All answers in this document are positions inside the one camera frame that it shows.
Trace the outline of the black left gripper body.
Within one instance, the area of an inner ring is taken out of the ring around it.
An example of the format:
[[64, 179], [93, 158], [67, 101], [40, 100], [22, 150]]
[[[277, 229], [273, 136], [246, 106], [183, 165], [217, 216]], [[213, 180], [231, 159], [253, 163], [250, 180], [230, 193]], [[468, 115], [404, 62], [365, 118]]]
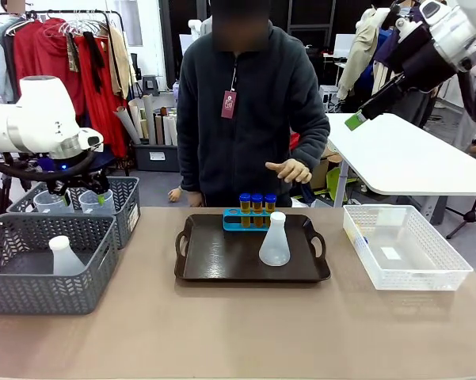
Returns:
[[62, 180], [50, 180], [46, 183], [51, 194], [64, 195], [70, 188], [85, 188], [98, 195], [109, 190], [109, 180], [103, 172], [86, 173]]

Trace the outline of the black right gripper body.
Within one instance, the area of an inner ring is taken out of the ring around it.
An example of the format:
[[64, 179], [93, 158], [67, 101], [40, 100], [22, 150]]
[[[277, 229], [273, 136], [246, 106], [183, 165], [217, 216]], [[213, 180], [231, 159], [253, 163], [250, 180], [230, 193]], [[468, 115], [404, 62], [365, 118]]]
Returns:
[[411, 89], [429, 92], [455, 74], [455, 68], [435, 49], [424, 23], [405, 23], [393, 33], [395, 44], [384, 59], [390, 80], [360, 107], [360, 117], [374, 119], [389, 111]]

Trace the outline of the person's left hand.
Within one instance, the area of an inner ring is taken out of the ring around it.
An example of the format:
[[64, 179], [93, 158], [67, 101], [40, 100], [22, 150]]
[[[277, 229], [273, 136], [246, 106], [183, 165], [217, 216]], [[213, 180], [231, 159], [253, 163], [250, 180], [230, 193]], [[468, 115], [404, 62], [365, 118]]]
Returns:
[[306, 184], [312, 178], [308, 167], [292, 158], [282, 163], [266, 162], [265, 167], [274, 171], [278, 179], [288, 184], [293, 182]]

